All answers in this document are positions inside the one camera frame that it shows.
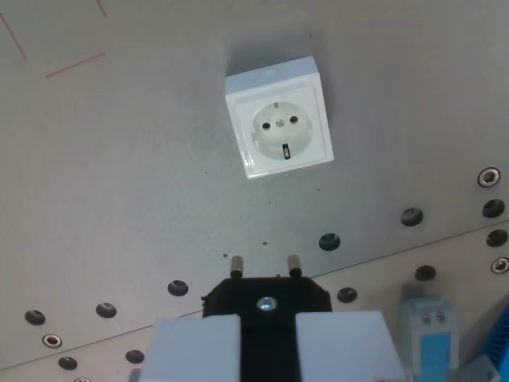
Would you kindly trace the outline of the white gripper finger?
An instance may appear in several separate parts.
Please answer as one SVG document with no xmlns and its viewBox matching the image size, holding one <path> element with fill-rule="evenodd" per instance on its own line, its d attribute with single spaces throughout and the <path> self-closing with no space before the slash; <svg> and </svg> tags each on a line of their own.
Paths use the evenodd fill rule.
<svg viewBox="0 0 509 382">
<path fill-rule="evenodd" d="M 303 381 L 404 381 L 406 372 L 376 310 L 296 315 Z"/>
<path fill-rule="evenodd" d="M 142 381 L 239 381 L 241 319 L 237 315 L 172 318 L 153 326 Z"/>
</svg>

